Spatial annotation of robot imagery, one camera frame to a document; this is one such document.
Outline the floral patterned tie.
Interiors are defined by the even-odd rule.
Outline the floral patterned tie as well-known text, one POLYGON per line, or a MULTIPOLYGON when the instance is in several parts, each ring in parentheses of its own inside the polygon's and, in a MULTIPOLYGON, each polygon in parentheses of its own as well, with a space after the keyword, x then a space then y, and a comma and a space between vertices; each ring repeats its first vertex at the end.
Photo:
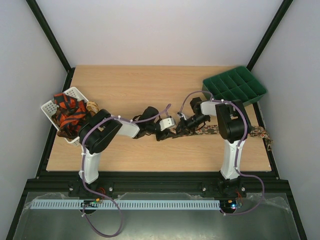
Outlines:
MULTIPOLYGON (((219 135, 218 125, 206 125, 195 132, 177 133, 175 129, 170 129, 173 138, 188 137, 188 136, 201 136, 201 135, 219 135)), ((273 140, 270 138, 268 132, 262 126, 252 126, 248 136, 253 138, 264 139, 268 151, 272 150, 273 140)))

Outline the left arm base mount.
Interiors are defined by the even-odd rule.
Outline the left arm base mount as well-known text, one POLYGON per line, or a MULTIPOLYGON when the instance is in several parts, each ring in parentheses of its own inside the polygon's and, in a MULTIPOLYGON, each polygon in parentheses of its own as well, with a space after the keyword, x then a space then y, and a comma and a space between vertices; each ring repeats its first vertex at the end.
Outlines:
MULTIPOLYGON (((85 185, 91 191, 104 194, 108 197, 112 197, 113 195, 114 183, 112 181, 96 180, 91 184, 86 183, 85 185)), ((69 197, 79 198, 80 200, 93 200, 96 198, 101 198, 100 195, 88 191, 84 187, 81 179, 70 181, 67 186, 69 189, 69 197)))

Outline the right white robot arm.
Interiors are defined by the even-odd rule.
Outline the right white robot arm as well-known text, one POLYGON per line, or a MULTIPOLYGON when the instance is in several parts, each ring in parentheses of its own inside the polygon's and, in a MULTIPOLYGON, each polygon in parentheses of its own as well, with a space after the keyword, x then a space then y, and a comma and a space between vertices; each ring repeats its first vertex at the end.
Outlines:
POLYGON ((243 147, 251 132, 251 122, 241 100, 208 100, 195 97, 190 101, 193 116, 186 118, 179 112, 180 122, 176 127, 176 135, 194 134, 203 128, 211 117, 216 117, 218 133, 224 139, 224 158, 220 173, 224 180, 218 183, 218 191, 229 196, 236 189, 232 181, 240 174, 240 163, 243 147))

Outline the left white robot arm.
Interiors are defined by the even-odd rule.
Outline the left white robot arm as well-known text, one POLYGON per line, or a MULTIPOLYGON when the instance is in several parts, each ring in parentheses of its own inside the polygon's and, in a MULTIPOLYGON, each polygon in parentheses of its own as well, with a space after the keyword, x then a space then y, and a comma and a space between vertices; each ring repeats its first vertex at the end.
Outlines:
POLYGON ((176 121, 169 115, 167 108, 159 112, 149 106, 132 119, 114 116, 105 109, 100 110, 78 132, 82 150, 80 178, 86 184, 98 179, 101 153, 115 136, 139 139, 146 135, 155 135, 156 139, 161 141, 172 136, 171 129, 175 126, 176 121))

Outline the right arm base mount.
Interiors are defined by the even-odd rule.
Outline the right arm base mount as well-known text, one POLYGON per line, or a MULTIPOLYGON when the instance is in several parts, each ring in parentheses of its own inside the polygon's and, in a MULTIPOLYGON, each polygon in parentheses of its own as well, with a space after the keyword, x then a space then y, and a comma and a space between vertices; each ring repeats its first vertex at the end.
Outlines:
POLYGON ((245 197, 246 190, 240 183, 204 182, 202 184, 202 196, 214 199, 235 199, 245 197))

